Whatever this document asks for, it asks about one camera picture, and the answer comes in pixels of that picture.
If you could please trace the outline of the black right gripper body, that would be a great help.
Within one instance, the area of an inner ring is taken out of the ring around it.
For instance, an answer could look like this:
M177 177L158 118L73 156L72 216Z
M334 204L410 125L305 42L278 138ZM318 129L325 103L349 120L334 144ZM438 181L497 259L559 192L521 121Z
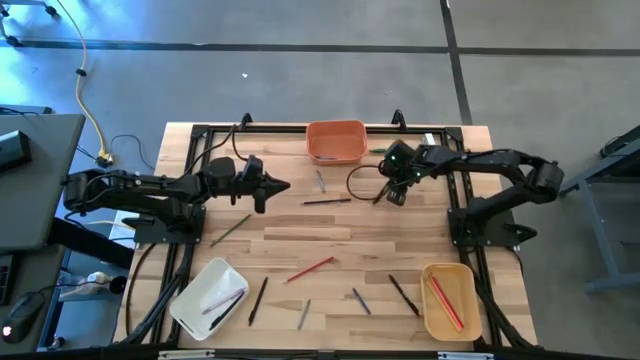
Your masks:
M379 164L379 172L387 178L383 193L388 202L403 206L408 188L418 183L422 175L412 165L415 150L402 140L394 141Z

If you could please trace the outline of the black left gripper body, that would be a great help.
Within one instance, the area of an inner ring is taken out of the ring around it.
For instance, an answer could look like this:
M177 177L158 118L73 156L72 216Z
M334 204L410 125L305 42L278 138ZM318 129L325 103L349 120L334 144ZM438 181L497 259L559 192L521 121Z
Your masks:
M263 214L266 210L266 181L263 174L263 162L250 155L242 171L232 180L232 204L241 196L251 195L254 199L254 211Z

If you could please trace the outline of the green pencil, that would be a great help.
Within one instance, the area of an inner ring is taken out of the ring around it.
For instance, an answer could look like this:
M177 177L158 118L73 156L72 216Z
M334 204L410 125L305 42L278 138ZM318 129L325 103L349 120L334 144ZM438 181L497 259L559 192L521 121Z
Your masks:
M239 227L241 227L247 220L249 220L252 217L253 214L248 214L245 217L243 217L241 220L239 220L236 224L234 224L233 226L231 226L229 229L227 229L222 235L220 235L217 239L215 239L213 242L211 242L209 244L209 247L214 247L215 245L217 245L218 243L220 243L221 241L223 241L225 238L227 238L229 235L231 235L236 229L238 229Z

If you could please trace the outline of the blue crayon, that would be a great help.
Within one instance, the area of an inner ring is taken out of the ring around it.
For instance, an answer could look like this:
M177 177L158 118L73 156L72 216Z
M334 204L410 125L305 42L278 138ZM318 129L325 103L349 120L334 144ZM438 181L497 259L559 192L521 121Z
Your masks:
M366 304L364 298L360 295L359 291L355 287L353 287L352 288L352 292L353 292L353 295L356 298L356 300L362 306L362 308L365 311L366 315L370 316L372 314L372 312L371 312L370 308L368 307L368 305Z

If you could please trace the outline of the orange plastic bin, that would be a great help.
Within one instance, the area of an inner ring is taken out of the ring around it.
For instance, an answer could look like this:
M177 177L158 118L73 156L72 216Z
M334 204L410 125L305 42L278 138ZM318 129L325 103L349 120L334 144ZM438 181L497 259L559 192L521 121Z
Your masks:
M365 124L359 120L327 120L306 127L307 152L320 166L358 164L368 152ZM316 156L336 157L320 161Z

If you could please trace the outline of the white plastic bin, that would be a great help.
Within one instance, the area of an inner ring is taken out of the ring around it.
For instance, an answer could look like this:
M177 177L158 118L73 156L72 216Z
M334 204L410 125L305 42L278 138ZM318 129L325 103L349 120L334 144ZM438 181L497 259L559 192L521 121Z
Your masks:
M237 289L246 288L236 307L212 331L208 330L234 299L222 304L212 312L202 315L202 310L214 301ZM232 316L250 293L248 281L222 258L214 258L173 300L169 311L174 320L196 341L203 341L215 334Z

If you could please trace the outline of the yellow plastic bin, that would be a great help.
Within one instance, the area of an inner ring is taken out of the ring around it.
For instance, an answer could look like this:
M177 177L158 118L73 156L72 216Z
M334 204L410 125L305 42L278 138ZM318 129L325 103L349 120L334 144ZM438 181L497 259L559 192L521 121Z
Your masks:
M443 342L473 342L482 321L471 269L461 263L432 263L420 276L427 332Z

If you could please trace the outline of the white paper sheet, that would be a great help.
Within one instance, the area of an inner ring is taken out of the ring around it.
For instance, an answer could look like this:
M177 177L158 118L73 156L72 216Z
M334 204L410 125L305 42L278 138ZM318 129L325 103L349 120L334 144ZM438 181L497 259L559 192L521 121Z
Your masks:
M137 213L118 210L112 223L109 239L127 248L138 249L139 245L134 241L135 230L124 222L125 219L138 217Z

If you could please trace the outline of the black rig base beam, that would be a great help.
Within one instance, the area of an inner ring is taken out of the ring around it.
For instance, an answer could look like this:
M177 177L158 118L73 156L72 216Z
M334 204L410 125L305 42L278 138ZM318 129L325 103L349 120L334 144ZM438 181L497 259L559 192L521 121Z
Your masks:
M134 255L130 248L59 218L52 221L47 244L63 245L123 269L130 267Z

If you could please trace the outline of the blue-grey metal table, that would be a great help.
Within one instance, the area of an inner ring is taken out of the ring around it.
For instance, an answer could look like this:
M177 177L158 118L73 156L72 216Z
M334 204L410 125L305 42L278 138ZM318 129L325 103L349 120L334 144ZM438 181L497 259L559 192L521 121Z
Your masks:
M587 293L640 285L640 272L624 273L620 269L592 192L592 185L597 183L640 185L640 125L609 140L599 150L599 156L595 164L565 181L559 192L560 197L565 197L576 191L582 198L607 271L604 278L586 283Z

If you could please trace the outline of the grey desk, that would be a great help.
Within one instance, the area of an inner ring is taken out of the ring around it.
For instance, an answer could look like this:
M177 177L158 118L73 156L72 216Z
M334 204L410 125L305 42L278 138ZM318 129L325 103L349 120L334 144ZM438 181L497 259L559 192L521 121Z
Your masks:
M0 356L30 353L37 349L47 310L51 285L58 277L64 257L62 245L47 243L60 201L61 178L70 169L85 117L82 115L3 115L0 135L21 131L29 138L32 160L0 172L0 254L18 257L15 279L6 306L0 306ZM17 344L1 339L3 322L13 304L34 292L42 303L32 328Z

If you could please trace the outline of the black box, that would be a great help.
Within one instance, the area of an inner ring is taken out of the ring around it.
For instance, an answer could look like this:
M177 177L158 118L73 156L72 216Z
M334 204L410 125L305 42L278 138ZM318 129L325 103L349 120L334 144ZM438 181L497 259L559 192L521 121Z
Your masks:
M0 135L0 173L32 160L29 137L20 130Z

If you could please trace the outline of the black keyboard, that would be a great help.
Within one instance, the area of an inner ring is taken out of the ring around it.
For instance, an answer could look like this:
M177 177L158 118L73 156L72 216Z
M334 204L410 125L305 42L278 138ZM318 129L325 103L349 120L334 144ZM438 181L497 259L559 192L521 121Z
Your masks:
M19 254L0 253L0 306L6 306L10 302L19 263Z

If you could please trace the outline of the black computer mouse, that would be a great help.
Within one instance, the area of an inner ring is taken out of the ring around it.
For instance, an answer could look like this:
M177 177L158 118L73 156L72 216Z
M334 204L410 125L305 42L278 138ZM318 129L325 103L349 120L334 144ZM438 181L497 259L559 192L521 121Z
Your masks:
M0 339L19 344L42 329L46 296L42 291L21 295L0 322Z

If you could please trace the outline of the office chair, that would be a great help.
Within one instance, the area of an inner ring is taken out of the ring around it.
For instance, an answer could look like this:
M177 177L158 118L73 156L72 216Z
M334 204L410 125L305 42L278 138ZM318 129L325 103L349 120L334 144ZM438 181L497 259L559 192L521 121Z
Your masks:
M6 43L11 47L22 47L23 44L14 36L10 36L7 34L4 28L4 19L10 16L8 11L9 7L15 6L32 6L32 7L42 7L47 14L51 17L55 17L57 15L57 10L48 5L44 1L39 0L0 0L0 36L2 36Z

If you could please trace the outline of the black aluminium table frame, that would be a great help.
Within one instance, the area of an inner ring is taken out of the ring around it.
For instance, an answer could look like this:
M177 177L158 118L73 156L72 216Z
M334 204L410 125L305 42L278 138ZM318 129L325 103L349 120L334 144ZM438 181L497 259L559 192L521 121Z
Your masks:
M307 152L300 125L253 124L239 133L234 145L224 143L216 126L169 124L164 132L156 170L181 174L190 152L211 146L215 155L240 161L246 155L262 159L274 177L291 187L271 198L264 214L253 201L232 204L225 198L209 201L201 242L195 249L192 272L222 258L249 283L240 307L206 340L214 349L312 350L440 350L441 341L426 330L392 285L393 275L407 296L423 308L420 276L432 263L453 263L458 251L449 237L447 212L474 196L488 197L501 188L490 174L455 174L427 178L411 188L406 203L371 204L384 185L377 172L379 154L367 154L360 165L319 166ZM422 127L405 132L386 125L368 138L371 149L395 140L418 145ZM322 174L326 193L318 184ZM303 206L302 202L350 198L349 203ZM241 227L209 247L248 214ZM297 280L283 282L330 256L334 261ZM248 318L265 277L269 281L255 321ZM355 287L372 314L366 315L353 295ZM302 308L311 299L304 326L296 330Z

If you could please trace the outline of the silver metal bracket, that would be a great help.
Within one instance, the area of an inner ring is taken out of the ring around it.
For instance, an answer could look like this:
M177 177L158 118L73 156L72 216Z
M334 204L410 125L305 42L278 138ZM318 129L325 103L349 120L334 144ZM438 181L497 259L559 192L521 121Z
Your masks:
M169 350L160 351L157 360L203 360L215 356L214 350L207 349Z
M491 353L481 352L448 352L440 351L437 353L438 360L495 360Z

